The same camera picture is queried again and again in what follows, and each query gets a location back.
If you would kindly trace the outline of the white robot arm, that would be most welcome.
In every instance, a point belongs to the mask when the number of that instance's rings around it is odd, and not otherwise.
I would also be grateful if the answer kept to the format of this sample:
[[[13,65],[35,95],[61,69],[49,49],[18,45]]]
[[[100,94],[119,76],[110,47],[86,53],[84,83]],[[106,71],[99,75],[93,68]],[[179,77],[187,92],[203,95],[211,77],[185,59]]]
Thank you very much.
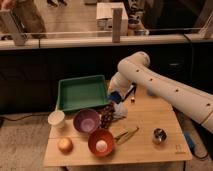
[[[122,59],[109,91],[124,96],[132,83],[144,86],[213,134],[213,95],[157,74],[149,65],[150,58],[143,51]]]

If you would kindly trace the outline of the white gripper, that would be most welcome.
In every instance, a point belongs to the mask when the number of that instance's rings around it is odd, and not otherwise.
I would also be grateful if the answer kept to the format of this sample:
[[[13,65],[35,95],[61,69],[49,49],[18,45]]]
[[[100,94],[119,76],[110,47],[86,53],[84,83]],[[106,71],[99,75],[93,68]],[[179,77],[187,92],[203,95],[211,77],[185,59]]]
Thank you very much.
[[[130,89],[132,82],[126,79],[121,73],[116,72],[111,78],[108,86],[108,92],[117,91],[122,98],[125,97]]]

